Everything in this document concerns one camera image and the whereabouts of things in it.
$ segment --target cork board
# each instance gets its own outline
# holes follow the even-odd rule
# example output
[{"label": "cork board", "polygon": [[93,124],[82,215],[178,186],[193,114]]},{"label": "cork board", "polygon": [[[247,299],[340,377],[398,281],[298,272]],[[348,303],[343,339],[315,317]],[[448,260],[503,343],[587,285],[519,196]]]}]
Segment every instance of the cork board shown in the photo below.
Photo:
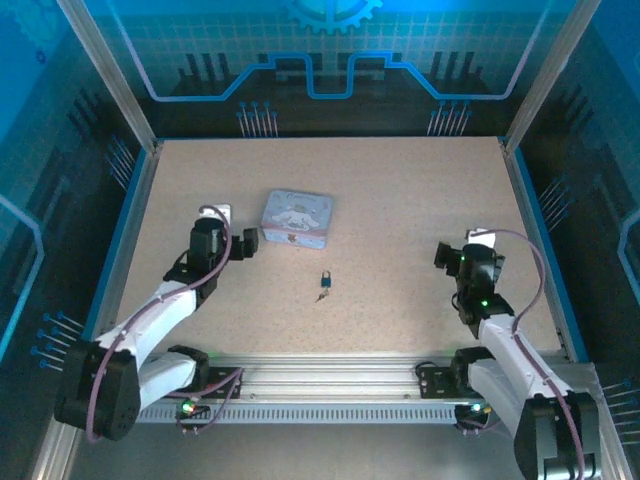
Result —
[{"label": "cork board", "polygon": [[[274,189],[335,201],[328,246],[268,243],[230,262],[218,289],[160,350],[215,354],[449,354],[476,344],[433,266],[439,241],[461,247],[468,228],[523,232],[495,138],[184,140],[164,144],[120,305],[131,315],[188,246],[198,207],[233,206],[233,230],[258,226]],[[518,311],[538,277],[528,247],[498,239],[498,291]],[[315,303],[323,270],[331,295]],[[533,345],[559,348],[546,300],[522,322]]]}]

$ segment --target gear logo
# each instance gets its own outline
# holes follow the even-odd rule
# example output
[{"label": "gear logo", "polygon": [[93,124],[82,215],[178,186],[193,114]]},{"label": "gear logo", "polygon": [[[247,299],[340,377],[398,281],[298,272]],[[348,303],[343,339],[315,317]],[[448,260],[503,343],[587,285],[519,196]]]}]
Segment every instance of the gear logo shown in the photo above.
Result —
[{"label": "gear logo", "polygon": [[0,0],[0,12],[13,16],[20,30],[37,47],[55,40],[58,14],[55,0]]},{"label": "gear logo", "polygon": [[301,28],[311,27],[313,33],[322,30],[333,34],[337,30],[360,27],[363,18],[373,18],[372,10],[382,6],[382,0],[286,0],[290,20],[297,20]]}]

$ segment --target cartoon tin box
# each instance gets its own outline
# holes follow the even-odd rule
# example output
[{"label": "cartoon tin box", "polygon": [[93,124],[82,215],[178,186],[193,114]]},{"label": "cartoon tin box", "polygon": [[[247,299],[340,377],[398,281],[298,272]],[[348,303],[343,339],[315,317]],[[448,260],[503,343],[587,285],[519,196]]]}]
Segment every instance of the cartoon tin box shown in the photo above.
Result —
[{"label": "cartoon tin box", "polygon": [[324,248],[332,210],[330,197],[274,190],[262,217],[264,236],[270,242]]}]

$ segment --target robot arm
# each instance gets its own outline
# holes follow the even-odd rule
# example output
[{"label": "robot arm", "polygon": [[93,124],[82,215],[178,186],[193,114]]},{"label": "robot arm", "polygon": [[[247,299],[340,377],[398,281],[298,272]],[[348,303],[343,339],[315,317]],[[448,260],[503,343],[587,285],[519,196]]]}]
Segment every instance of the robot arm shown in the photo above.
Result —
[{"label": "robot arm", "polygon": [[[230,207],[226,207],[218,211],[228,219]],[[96,373],[116,339],[119,343],[106,364],[96,401],[93,425],[94,432],[101,436],[121,439],[131,430],[142,409],[171,392],[205,389],[209,377],[206,353],[176,346],[159,358],[148,357],[216,289],[219,273],[214,273],[214,269],[221,268],[226,242],[231,242],[230,260],[251,258],[258,249],[258,234],[257,229],[246,229],[244,240],[237,236],[226,239],[222,220],[208,209],[201,209],[200,213],[202,218],[191,230],[186,261],[182,263],[181,257],[174,263],[129,329],[126,330],[130,320],[127,319],[95,341],[78,341],[67,351],[54,408],[56,420],[85,428]],[[196,282],[197,287],[189,288]],[[163,297],[178,289],[182,291]]]},{"label": "robot arm", "polygon": [[514,331],[513,309],[495,292],[504,257],[493,249],[495,235],[473,236],[481,232],[470,232],[461,250],[441,243],[436,253],[436,267],[456,279],[460,319],[483,345],[456,352],[451,365],[455,381],[480,394],[505,423],[527,480],[578,477],[576,448],[560,395],[578,429],[583,478],[596,478],[601,461],[595,401],[588,393],[573,392],[524,333],[519,328]]}]

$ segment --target glass panel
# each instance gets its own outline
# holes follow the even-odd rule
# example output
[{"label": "glass panel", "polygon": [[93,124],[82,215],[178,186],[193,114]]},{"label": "glass panel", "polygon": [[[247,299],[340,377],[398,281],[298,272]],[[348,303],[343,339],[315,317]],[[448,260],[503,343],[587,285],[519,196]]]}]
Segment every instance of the glass panel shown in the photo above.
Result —
[{"label": "glass panel", "polygon": [[[521,147],[590,359],[608,372],[607,384],[638,378],[637,3],[603,0]],[[613,410],[616,421],[631,409],[627,402],[638,388],[632,382],[607,391],[621,394],[610,401],[621,404]],[[638,430],[640,416],[624,420],[621,438],[637,448],[640,435],[628,432]],[[637,461],[640,450],[628,457]]]},{"label": "glass panel", "polygon": [[505,134],[574,0],[90,10],[160,137]]},{"label": "glass panel", "polygon": [[55,1],[0,2],[0,38],[0,465],[9,479],[26,476],[39,450],[140,148]]}]

